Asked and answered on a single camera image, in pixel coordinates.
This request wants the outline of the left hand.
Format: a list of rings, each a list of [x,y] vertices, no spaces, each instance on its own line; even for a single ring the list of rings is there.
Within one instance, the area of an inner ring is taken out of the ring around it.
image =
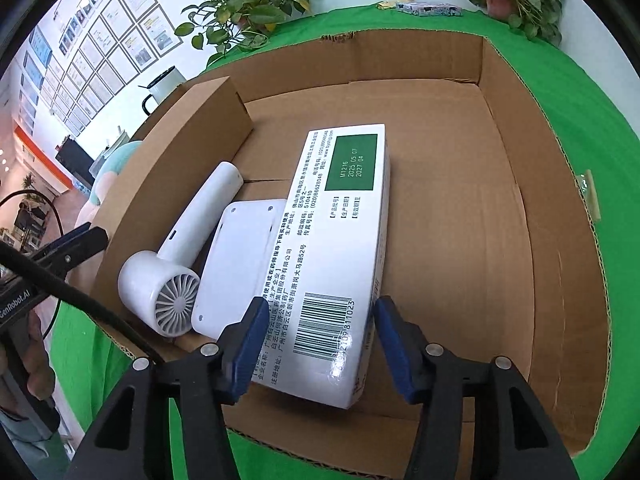
[[[44,348],[41,322],[37,312],[28,315],[28,347],[23,354],[23,364],[28,374],[27,389],[38,400],[48,400],[55,386],[55,374],[50,367],[49,356]],[[1,376],[8,368],[6,350],[1,345]],[[12,413],[18,413],[17,400],[1,381],[1,407]]]

